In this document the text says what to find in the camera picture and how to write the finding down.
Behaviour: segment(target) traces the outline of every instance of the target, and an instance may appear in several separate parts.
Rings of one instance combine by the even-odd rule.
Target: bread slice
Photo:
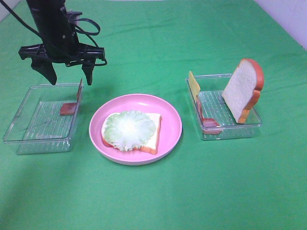
[[[104,139],[104,132],[105,132],[105,129],[106,129],[106,121],[113,114],[119,114],[119,113],[112,113],[109,116],[107,116],[105,121],[102,124],[102,127],[101,127],[102,142],[107,147],[113,147],[111,144],[107,143],[106,140]],[[134,148],[133,150],[148,152],[150,154],[155,155],[158,152],[158,143],[159,143],[160,127],[161,127],[162,117],[161,117],[161,114],[157,114],[157,113],[145,113],[145,114],[147,114],[150,117],[150,119],[154,122],[156,129],[155,129],[153,136],[148,140],[146,145],[140,147],[139,149]]]
[[[257,103],[264,85],[261,66],[252,59],[240,61],[222,97],[237,123],[245,123],[250,110]]]

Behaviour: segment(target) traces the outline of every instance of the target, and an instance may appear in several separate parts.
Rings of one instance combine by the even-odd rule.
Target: clear plastic container
[[[4,143],[16,154],[70,151],[82,89],[81,83],[30,87],[3,137]],[[70,115],[60,115],[64,103],[75,103]]]
[[[195,80],[199,84],[201,91],[199,92],[199,100],[203,117],[213,118],[217,123],[208,122],[205,124],[197,109],[197,102],[194,100],[186,78],[190,101],[193,106],[197,127],[202,140],[220,140],[234,138],[250,138],[258,135],[261,119],[255,108],[252,108],[246,123],[238,124],[233,118],[228,106],[226,105],[222,92],[226,87],[232,74],[216,74],[195,76]]]

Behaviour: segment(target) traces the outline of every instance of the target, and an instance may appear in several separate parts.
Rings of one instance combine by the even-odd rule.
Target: green surface
[[[254,1],[67,0],[66,6],[101,25],[96,40],[108,65],[96,67],[93,85],[84,87],[71,152],[17,156],[0,143],[0,229],[307,229],[307,52]],[[15,11],[34,26],[24,0]],[[17,53],[40,39],[11,15],[0,29],[3,136],[28,88],[47,80]],[[261,135],[201,141],[188,71],[231,73],[245,57],[265,73]],[[84,78],[80,66],[55,70],[58,83]],[[94,112],[128,93],[162,97],[181,116],[181,139],[160,161],[116,164],[90,141]]]

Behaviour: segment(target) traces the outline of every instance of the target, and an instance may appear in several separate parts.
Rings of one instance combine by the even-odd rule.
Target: pink plate
[[[101,140],[101,126],[106,117],[115,112],[139,110],[144,113],[161,114],[161,129],[156,155],[137,150],[122,152],[106,147]],[[93,115],[89,133],[94,146],[109,160],[125,165],[143,165],[166,156],[181,136],[182,123],[177,110],[167,101],[149,94],[127,94],[102,105]]]

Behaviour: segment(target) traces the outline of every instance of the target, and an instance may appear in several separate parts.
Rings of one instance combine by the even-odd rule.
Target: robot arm
[[[19,50],[22,60],[32,59],[31,67],[41,73],[52,85],[57,82],[57,76],[52,63],[65,63],[67,67],[81,65],[87,84],[92,84],[92,73],[95,66],[107,64],[105,49],[80,43],[77,33],[97,35],[100,27],[90,19],[79,19],[82,12],[66,11],[65,0],[26,0],[32,17],[38,29],[42,44],[23,46]],[[97,32],[85,32],[78,21],[87,21],[97,28]]]

